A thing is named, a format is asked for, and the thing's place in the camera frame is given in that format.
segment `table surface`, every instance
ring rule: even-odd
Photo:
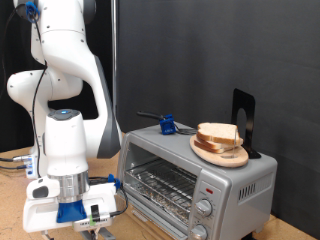
[[[30,148],[0,153],[2,158],[12,158],[29,153]],[[109,173],[116,174],[119,154],[111,159],[89,159],[89,176],[107,176]],[[5,163],[1,166],[15,166],[22,163]],[[26,188],[31,180],[25,177],[24,170],[0,169],[0,239],[3,240],[43,240],[41,234],[26,233],[22,228],[23,206],[26,200]],[[116,217],[114,224],[108,230],[116,236],[117,240],[155,240],[146,230],[132,220],[128,215],[122,214]],[[79,233],[71,227],[49,230],[50,237],[55,240],[81,240]],[[270,216],[265,223],[264,229],[259,234],[254,234],[257,240],[315,240],[299,229],[286,222]]]

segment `toaster oven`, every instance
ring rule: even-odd
[[[192,151],[190,137],[162,135],[159,125],[125,135],[118,177],[134,211],[179,240],[239,240],[261,230],[276,160],[261,154],[243,167],[219,167]]]

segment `bread slice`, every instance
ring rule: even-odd
[[[225,151],[229,151],[229,150],[233,149],[233,146],[226,147],[226,148],[220,148],[220,149],[212,149],[212,148],[209,148],[206,145],[202,144],[200,141],[198,141],[198,139],[194,140],[194,145],[198,148],[201,148],[205,151],[212,152],[212,153],[224,153]]]
[[[225,123],[201,123],[198,125],[197,136],[204,141],[215,143],[234,144],[236,134],[236,145],[240,145],[238,127]]]
[[[197,141],[202,143],[203,145],[207,146],[208,148],[211,149],[221,149],[221,148],[229,148],[229,147],[233,147],[233,144],[224,144],[224,143],[216,143],[216,142],[212,142],[212,141],[205,141],[202,140],[201,138],[196,137]],[[241,146],[243,144],[243,139],[240,138],[240,144],[236,144],[236,146]]]

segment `cable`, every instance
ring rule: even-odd
[[[103,183],[108,183],[108,178],[107,177],[90,177],[89,178],[89,185],[90,186],[99,185],[99,184],[103,184]],[[128,209],[129,200],[128,200],[128,196],[126,194],[126,191],[123,188],[123,184],[120,185],[119,189],[123,193],[124,198],[126,200],[126,207],[121,211],[115,211],[115,212],[110,213],[110,217],[114,217],[114,216],[120,215],[120,214],[124,213]]]
[[[124,190],[122,184],[121,184],[121,186],[120,186],[120,190],[122,191],[122,193],[123,193],[123,195],[124,195],[124,198],[125,198],[125,200],[126,200],[126,207],[125,207],[123,210],[121,210],[121,211],[115,211],[115,212],[110,213],[110,217],[118,216],[118,215],[124,213],[124,212],[128,209],[129,200],[128,200],[128,196],[127,196],[126,191]]]
[[[2,167],[2,166],[0,166],[0,168],[2,168],[2,169],[8,169],[8,170],[20,170],[20,169],[26,169],[27,166],[26,166],[26,165],[21,165],[21,166],[14,167],[14,168],[8,168],[8,167]]]
[[[32,15],[32,16],[29,16],[28,18],[31,18],[34,23],[36,24],[36,28],[37,28],[37,32],[38,32],[38,37],[39,37],[39,40],[40,40],[40,44],[42,44],[41,42],[41,35],[40,35],[40,31],[39,31],[39,26],[38,26],[38,19],[36,20],[35,19],[36,15]],[[35,113],[35,102],[36,102],[36,98],[37,98],[37,93],[38,93],[38,90],[39,90],[39,87],[40,87],[40,84],[41,84],[41,81],[42,81],[42,78],[48,68],[48,64],[47,64],[47,61],[44,60],[45,62],[45,68],[41,74],[41,77],[39,79],[39,82],[37,84],[37,87],[36,87],[36,90],[34,92],[34,96],[33,96],[33,101],[32,101],[32,127],[33,127],[33,132],[34,132],[34,136],[36,138],[36,143],[37,143],[37,148],[38,148],[38,159],[37,159],[37,173],[38,173],[38,177],[41,178],[41,175],[40,175],[40,170],[39,170],[39,165],[40,165],[40,146],[39,146],[39,140],[38,140],[38,134],[37,134],[37,129],[36,129],[36,120],[35,120],[35,117],[34,117],[34,113]]]
[[[4,90],[7,87],[7,73],[6,73],[6,66],[5,66],[5,63],[4,63],[7,29],[8,29],[9,23],[12,20],[13,16],[15,15],[17,9],[20,8],[21,6],[25,6],[25,4],[21,3],[15,9],[13,9],[12,13],[10,14],[10,16],[9,16],[7,22],[6,22],[6,26],[4,28],[4,34],[3,34],[3,40],[2,40],[2,68],[3,68],[3,79],[4,80],[3,80],[3,88],[2,88],[1,93],[0,93],[0,100],[2,98]]]
[[[40,171],[39,171],[39,165],[40,165],[40,146],[39,146],[39,140],[38,140],[37,129],[36,129],[36,120],[35,120],[35,117],[34,117],[34,112],[35,112],[34,109],[35,109],[35,102],[36,102],[37,93],[38,93],[38,90],[39,90],[40,83],[41,83],[41,81],[42,81],[42,78],[43,78],[44,73],[46,72],[46,70],[47,70],[47,68],[48,68],[47,61],[45,61],[45,66],[46,66],[46,67],[45,67],[45,69],[43,70],[43,72],[42,72],[42,74],[41,74],[41,77],[40,77],[40,80],[39,80],[39,82],[38,82],[36,91],[34,92],[34,97],[33,97],[33,102],[32,102],[32,126],[33,126],[34,136],[35,136],[35,138],[36,138],[36,143],[37,143],[37,147],[38,147],[37,173],[38,173],[39,178],[41,178]]]
[[[9,159],[9,158],[0,158],[0,162],[13,162],[13,159]]]

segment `black backdrop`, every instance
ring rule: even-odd
[[[320,239],[319,12],[317,0],[120,0],[122,130],[157,124],[138,110],[229,123],[233,89],[254,95],[253,147],[279,164],[272,210]]]
[[[109,89],[112,89],[112,37],[110,1],[96,0],[97,13],[92,23],[86,26],[87,42],[93,54],[97,55],[104,68]],[[13,11],[12,0],[0,1],[0,41],[4,27]],[[43,69],[31,56],[31,25],[17,15],[10,22],[5,49],[7,78],[21,71]],[[3,88],[3,71],[0,71],[0,91]],[[84,82],[82,93],[69,100],[49,103],[53,109],[71,108],[80,110],[84,119],[98,116],[90,86]],[[27,111],[13,102],[5,91],[0,99],[0,152],[33,145],[31,119]]]

